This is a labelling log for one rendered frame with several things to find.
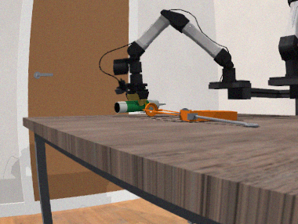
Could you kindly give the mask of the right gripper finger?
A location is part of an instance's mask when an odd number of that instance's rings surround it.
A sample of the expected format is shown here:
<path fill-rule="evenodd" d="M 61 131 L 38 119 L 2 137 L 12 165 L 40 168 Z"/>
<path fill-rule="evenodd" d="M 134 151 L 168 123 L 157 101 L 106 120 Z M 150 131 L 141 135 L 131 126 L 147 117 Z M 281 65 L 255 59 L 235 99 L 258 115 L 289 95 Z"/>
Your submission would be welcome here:
<path fill-rule="evenodd" d="M 147 99 L 140 99 L 138 94 L 137 93 L 135 93 L 135 94 L 136 94 L 136 98 L 137 98 L 139 105 L 143 106 L 145 104 L 145 102 L 147 101 Z"/>
<path fill-rule="evenodd" d="M 128 100 L 129 101 L 135 101 L 137 100 L 136 94 L 127 94 Z"/>

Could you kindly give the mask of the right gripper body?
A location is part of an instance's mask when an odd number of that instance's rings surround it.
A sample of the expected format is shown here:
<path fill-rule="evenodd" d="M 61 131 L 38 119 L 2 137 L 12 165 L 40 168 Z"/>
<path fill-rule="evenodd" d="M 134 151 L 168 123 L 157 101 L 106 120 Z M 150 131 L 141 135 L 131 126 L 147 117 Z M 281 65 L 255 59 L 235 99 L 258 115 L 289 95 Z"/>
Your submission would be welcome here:
<path fill-rule="evenodd" d="M 148 89 L 145 89 L 147 83 L 143 83 L 143 76 L 142 74 L 131 74 L 130 75 L 130 83 L 135 83 L 134 85 L 127 85 L 129 91 L 126 91 L 127 94 L 135 94 L 137 93 L 140 99 L 147 99 L 149 95 Z M 127 97 L 128 99 L 128 97 Z"/>

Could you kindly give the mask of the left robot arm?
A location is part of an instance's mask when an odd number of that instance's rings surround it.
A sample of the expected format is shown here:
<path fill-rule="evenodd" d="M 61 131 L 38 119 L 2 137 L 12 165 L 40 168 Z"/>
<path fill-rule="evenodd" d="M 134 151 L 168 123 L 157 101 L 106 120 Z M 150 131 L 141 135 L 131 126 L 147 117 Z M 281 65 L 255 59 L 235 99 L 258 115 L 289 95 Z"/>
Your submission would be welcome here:
<path fill-rule="evenodd" d="M 285 61 L 285 77 L 269 80 L 298 78 L 298 0 L 288 0 L 290 15 L 283 37 L 280 37 L 278 51 Z"/>

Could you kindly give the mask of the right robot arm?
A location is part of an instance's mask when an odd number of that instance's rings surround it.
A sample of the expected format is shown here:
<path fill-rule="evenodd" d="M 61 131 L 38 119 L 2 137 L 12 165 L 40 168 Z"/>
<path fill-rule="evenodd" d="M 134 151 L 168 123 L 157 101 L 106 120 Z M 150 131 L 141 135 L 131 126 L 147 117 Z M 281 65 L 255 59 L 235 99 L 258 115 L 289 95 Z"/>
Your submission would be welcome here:
<path fill-rule="evenodd" d="M 129 58 L 114 60 L 114 75 L 128 74 L 128 72 L 132 74 L 139 74 L 139 72 L 142 72 L 142 64 L 139 62 L 140 57 L 145 53 L 145 50 L 148 48 L 148 46 L 162 33 L 162 31 L 171 25 L 181 34 L 184 33 L 186 36 L 191 38 L 195 43 L 202 47 L 214 59 L 215 62 L 223 67 L 223 80 L 210 82 L 210 85 L 235 82 L 250 83 L 250 81 L 236 79 L 235 68 L 233 67 L 234 64 L 231 61 L 231 54 L 205 36 L 189 21 L 188 18 L 186 18 L 185 15 L 166 9 L 163 9 L 160 13 L 161 15 L 157 18 L 157 20 L 127 48 Z M 128 91 L 129 89 L 127 85 L 135 84 L 125 84 L 125 80 L 120 80 L 120 87 L 118 86 L 115 89 L 117 95 Z"/>

